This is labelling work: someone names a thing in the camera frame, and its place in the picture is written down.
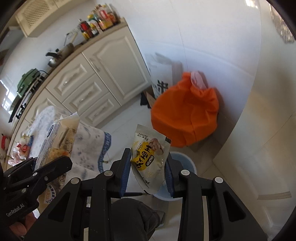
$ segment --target yellow label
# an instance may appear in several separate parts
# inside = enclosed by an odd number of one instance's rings
[[[131,160],[139,171],[145,170],[154,161],[154,151],[149,142],[140,143],[137,148],[136,157]]]

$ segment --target human hand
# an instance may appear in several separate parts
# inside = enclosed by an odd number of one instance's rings
[[[10,226],[10,229],[18,237],[25,236],[35,221],[36,221],[36,218],[34,214],[29,213],[25,216],[25,222],[24,222],[25,225],[20,222],[16,222]]]

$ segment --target green appliance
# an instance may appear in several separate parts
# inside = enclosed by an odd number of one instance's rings
[[[22,75],[20,82],[17,84],[17,94],[22,98],[30,86],[30,84],[40,75],[39,70],[31,69],[27,73]]]

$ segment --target blue bucket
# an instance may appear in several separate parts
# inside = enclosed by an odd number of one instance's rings
[[[188,157],[187,155],[185,155],[181,152],[177,152],[177,151],[171,151],[170,154],[172,155],[173,159],[181,162],[184,169],[194,172],[196,174],[196,167],[190,157]],[[163,184],[160,187],[160,189],[158,190],[158,192],[154,194],[154,196],[161,199],[161,200],[169,201],[169,202],[181,199],[181,197],[180,198],[172,198],[170,196],[170,193],[168,192],[168,188],[167,188],[165,181],[163,182]]]

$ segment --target blue gripper pad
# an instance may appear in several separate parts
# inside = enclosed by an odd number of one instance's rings
[[[172,197],[175,194],[175,188],[174,188],[174,183],[173,183],[172,171],[170,169],[170,165],[168,162],[165,163],[165,181],[167,184],[168,192],[170,193],[170,196]]]
[[[120,180],[120,190],[119,190],[120,197],[123,197],[123,195],[126,192],[130,169],[131,169],[131,151],[129,151],[128,156],[125,160],[125,164],[124,164],[124,168],[123,168],[123,172]]]

